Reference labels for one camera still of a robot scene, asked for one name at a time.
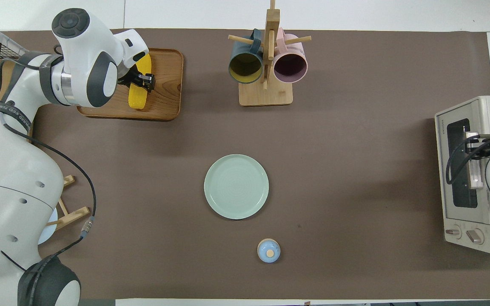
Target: wooden tray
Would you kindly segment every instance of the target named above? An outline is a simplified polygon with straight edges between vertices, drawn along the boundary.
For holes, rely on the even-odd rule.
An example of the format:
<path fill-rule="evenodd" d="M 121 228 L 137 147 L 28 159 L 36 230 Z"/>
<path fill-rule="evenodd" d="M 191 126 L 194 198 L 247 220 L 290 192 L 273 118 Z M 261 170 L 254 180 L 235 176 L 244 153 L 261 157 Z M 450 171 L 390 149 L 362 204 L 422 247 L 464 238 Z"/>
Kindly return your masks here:
<path fill-rule="evenodd" d="M 117 85 L 115 94 L 107 104 L 99 108 L 78 106 L 78 111 L 90 118 L 160 121 L 175 119 L 181 110 L 183 56 L 173 49 L 149 48 L 149 51 L 156 84 L 154 90 L 147 95 L 142 110 L 131 108 L 128 105 L 130 89 Z"/>

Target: dark blue mug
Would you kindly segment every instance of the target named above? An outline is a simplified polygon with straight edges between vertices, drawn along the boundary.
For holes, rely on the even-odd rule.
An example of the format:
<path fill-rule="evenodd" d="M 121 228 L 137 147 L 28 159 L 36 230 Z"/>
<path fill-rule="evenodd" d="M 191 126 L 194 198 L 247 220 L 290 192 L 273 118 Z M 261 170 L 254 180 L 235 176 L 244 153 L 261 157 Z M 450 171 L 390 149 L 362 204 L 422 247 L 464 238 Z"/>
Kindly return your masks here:
<path fill-rule="evenodd" d="M 253 41 L 252 45 L 241 41 L 234 42 L 228 71 L 234 80 L 242 84 L 253 83 L 262 75 L 261 35 L 259 29 L 254 29 L 250 37 L 245 37 Z"/>

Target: wooden mug holder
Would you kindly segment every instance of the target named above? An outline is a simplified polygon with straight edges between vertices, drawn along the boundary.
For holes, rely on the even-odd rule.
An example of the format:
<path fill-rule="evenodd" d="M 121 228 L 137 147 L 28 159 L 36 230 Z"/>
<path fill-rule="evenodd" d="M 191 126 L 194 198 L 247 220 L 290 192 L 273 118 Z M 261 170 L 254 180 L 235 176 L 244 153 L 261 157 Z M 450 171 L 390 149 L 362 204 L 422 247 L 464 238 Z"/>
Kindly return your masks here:
<path fill-rule="evenodd" d="M 275 8 L 275 0 L 270 0 L 270 8 L 266 13 L 266 27 L 264 29 L 264 47 L 262 77 L 251 84 L 239 84 L 239 105 L 241 106 L 275 106 L 292 103 L 292 84 L 278 80 L 273 72 L 273 57 L 275 51 L 276 33 L 279 29 L 280 10 Z M 252 44 L 251 39 L 228 35 L 228 39 Z M 285 41 L 286 45 L 310 41 L 311 36 L 298 37 Z"/>

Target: green plate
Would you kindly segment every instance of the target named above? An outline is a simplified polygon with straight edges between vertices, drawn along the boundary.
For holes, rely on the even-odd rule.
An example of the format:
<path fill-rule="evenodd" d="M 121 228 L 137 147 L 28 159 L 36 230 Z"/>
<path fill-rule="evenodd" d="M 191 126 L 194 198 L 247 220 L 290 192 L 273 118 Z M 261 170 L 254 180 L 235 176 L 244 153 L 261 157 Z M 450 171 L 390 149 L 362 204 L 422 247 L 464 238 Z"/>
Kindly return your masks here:
<path fill-rule="evenodd" d="M 245 219 L 259 211 L 268 197 L 268 175 L 247 155 L 226 155 L 205 176 L 204 192 L 216 213 L 228 219 Z"/>

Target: small blue container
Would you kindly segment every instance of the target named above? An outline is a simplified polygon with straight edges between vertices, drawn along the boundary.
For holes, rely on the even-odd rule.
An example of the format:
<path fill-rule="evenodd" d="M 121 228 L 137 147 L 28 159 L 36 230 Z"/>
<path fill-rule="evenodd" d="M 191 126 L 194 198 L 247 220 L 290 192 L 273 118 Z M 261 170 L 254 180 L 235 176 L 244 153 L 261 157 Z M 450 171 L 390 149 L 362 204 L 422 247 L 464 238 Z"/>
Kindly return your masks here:
<path fill-rule="evenodd" d="M 264 261 L 264 263 L 268 264 L 276 262 L 281 255 L 279 244 L 270 238 L 262 240 L 258 244 L 256 251 L 258 252 L 258 257 Z"/>

